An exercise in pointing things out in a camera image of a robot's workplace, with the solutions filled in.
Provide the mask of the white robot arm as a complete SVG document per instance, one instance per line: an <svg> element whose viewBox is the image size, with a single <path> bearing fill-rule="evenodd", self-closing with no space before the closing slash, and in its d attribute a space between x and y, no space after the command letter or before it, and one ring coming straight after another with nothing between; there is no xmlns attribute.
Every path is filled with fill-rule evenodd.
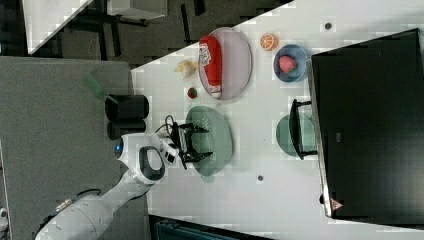
<svg viewBox="0 0 424 240"><path fill-rule="evenodd" d="M114 153L127 170L118 183L102 195L67 200L55 209L34 240L98 240L109 228L115 212L145 195L164 177L168 164L179 160L186 165L209 157L211 152L197 152L191 141L194 134L207 132L192 123L175 123L169 134L156 131L121 136Z"/></svg>

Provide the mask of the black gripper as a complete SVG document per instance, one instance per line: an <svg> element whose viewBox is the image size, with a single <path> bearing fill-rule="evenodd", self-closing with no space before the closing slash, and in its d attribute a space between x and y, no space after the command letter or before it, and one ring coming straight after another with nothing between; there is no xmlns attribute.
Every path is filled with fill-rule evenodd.
<svg viewBox="0 0 424 240"><path fill-rule="evenodd" d="M208 130L193 123L178 125L176 122L172 125L171 140L179 150L184 169L187 169L187 163L200 162L204 158L212 155L212 152L197 153L194 152L191 137L193 133L208 133Z"/></svg>

